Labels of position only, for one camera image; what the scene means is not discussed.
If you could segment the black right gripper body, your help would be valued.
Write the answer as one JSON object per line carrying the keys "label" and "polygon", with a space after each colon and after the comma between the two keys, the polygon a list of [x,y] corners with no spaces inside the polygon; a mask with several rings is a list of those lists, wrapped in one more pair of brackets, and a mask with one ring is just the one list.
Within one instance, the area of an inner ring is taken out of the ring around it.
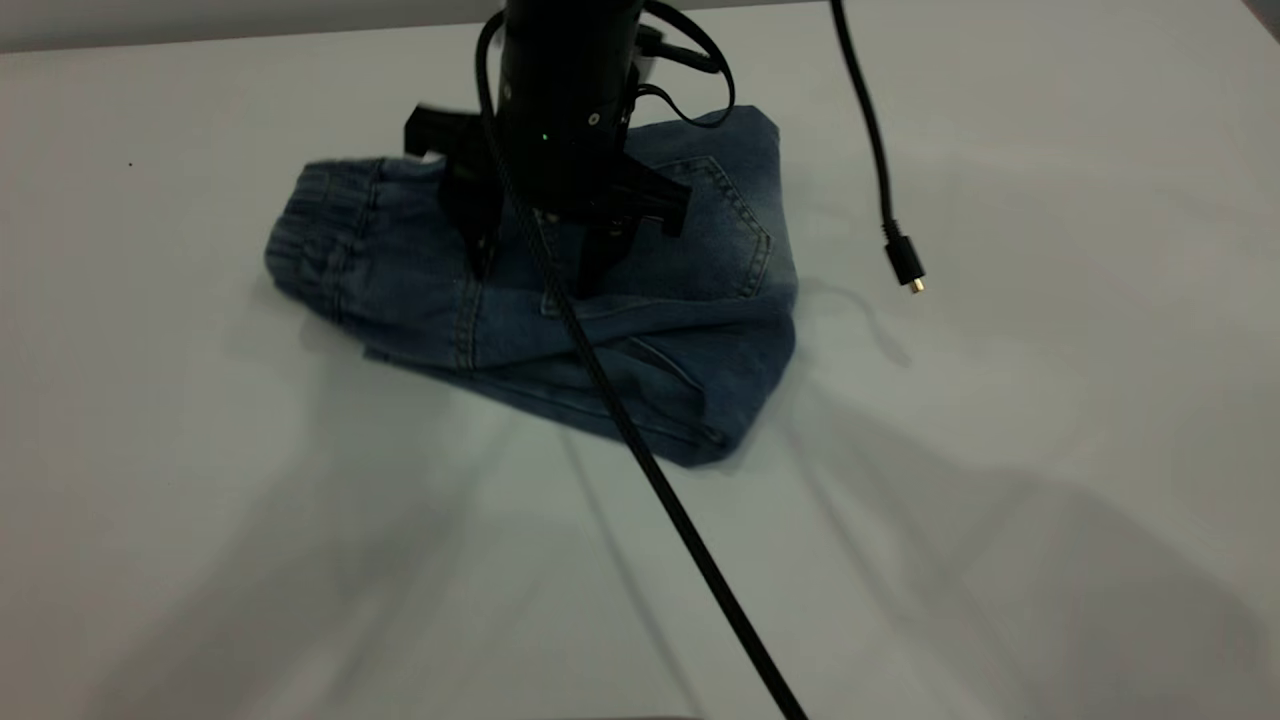
{"label": "black right gripper body", "polygon": [[490,165],[507,199],[585,225],[684,229],[691,192],[625,152],[640,1],[509,1],[493,118],[413,109],[404,151]]}

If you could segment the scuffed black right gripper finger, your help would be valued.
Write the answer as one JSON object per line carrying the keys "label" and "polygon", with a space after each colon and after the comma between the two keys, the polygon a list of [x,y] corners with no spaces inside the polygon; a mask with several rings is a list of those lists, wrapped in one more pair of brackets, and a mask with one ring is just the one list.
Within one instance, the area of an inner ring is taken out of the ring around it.
{"label": "scuffed black right gripper finger", "polygon": [[579,297],[593,296],[605,275],[623,261],[641,224],[639,218],[621,218],[584,227],[579,252]]}

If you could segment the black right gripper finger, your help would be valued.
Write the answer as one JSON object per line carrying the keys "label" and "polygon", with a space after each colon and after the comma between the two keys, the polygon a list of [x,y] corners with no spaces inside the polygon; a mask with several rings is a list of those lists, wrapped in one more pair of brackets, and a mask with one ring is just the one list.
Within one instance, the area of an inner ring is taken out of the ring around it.
{"label": "black right gripper finger", "polygon": [[486,279],[497,254],[504,190],[497,172],[470,160],[445,161],[445,217],[463,241],[470,270]]}

